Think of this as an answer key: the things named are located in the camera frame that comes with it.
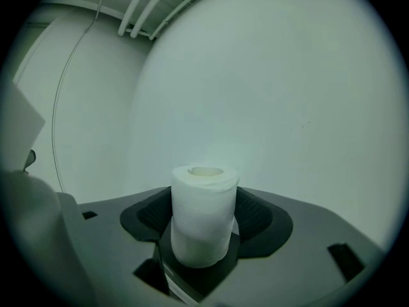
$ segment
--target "white cylinder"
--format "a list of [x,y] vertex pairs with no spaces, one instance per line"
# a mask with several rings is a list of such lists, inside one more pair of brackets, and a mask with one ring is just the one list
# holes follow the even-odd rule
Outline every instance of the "white cylinder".
[[172,172],[171,244],[184,266],[203,268],[223,259],[234,223],[235,169],[185,165]]

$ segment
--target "white paper roll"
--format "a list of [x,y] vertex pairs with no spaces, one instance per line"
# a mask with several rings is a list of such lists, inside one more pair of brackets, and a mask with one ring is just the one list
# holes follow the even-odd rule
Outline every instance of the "white paper roll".
[[185,165],[172,172],[171,244],[184,266],[216,264],[228,252],[234,223],[235,169]]

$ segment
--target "ceiling pipe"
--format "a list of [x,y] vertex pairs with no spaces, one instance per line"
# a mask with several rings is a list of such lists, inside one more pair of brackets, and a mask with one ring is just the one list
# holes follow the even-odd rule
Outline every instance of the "ceiling pipe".
[[129,6],[128,6],[128,9],[126,10],[126,12],[125,12],[125,14],[124,14],[124,16],[122,18],[120,28],[118,29],[118,34],[119,35],[123,36],[123,34],[125,33],[125,30],[126,30],[126,28],[128,26],[128,23],[129,23],[129,20],[130,20],[132,14],[134,13],[134,11],[136,9],[136,6],[138,5],[138,3],[140,1],[141,0],[132,0],[130,2]]
[[142,28],[144,21],[148,18],[149,14],[152,12],[152,10],[154,9],[154,7],[157,5],[159,1],[160,0],[149,1],[145,9],[143,10],[142,14],[139,16],[138,20],[136,21],[132,32],[130,33],[131,38],[136,38],[136,36],[138,35],[138,32]]
[[169,22],[169,20],[175,16],[184,6],[186,6],[188,3],[190,3],[191,0],[183,0],[179,6],[177,6],[157,27],[157,29],[151,34],[149,37],[150,40],[153,40],[158,32]]

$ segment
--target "cable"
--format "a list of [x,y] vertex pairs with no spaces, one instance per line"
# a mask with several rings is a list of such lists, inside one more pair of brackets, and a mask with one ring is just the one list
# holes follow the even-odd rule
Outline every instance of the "cable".
[[63,79],[66,73],[66,70],[68,68],[68,65],[70,64],[70,61],[72,59],[72,56],[74,55],[75,50],[77,50],[78,45],[80,44],[82,38],[85,36],[85,34],[89,31],[89,29],[91,28],[91,26],[95,23],[98,14],[100,12],[100,8],[101,8],[101,4],[102,4],[102,0],[100,0],[99,4],[98,4],[98,8],[96,10],[96,15],[95,18],[93,19],[93,21],[91,22],[91,24],[87,27],[87,29],[85,30],[85,32],[83,32],[83,34],[81,35],[81,37],[79,38],[78,42],[75,44],[75,47],[72,49],[72,52],[70,53],[70,56],[68,57],[63,72],[61,73],[61,77],[59,78],[58,81],[58,86],[57,86],[57,91],[56,91],[56,96],[54,98],[54,107],[52,108],[52,121],[51,121],[51,141],[52,141],[52,156],[54,158],[54,165],[56,167],[56,172],[57,172],[57,178],[58,178],[58,183],[59,186],[61,188],[62,192],[65,192],[64,189],[64,185],[63,185],[63,180],[61,178],[61,173],[59,171],[58,168],[58,162],[57,162],[57,153],[56,153],[56,140],[55,140],[55,126],[56,126],[56,111],[57,111],[57,105],[58,105],[58,99],[59,99],[59,93],[61,91],[61,85],[63,83]]

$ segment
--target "wall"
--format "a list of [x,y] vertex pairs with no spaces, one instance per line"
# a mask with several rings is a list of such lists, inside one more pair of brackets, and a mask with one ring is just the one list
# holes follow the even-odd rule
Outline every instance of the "wall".
[[[15,77],[46,120],[33,147],[37,160],[27,170],[56,191],[61,187],[52,154],[54,98],[65,63],[94,16],[95,12],[80,8],[60,15],[40,35]],[[73,54],[59,92],[56,159],[65,192],[79,203],[121,193],[128,113],[151,43],[118,36],[119,24],[112,17],[98,16]]]
[[364,0],[202,0],[156,42],[125,194],[215,161],[324,206],[387,249],[405,211],[407,73]]

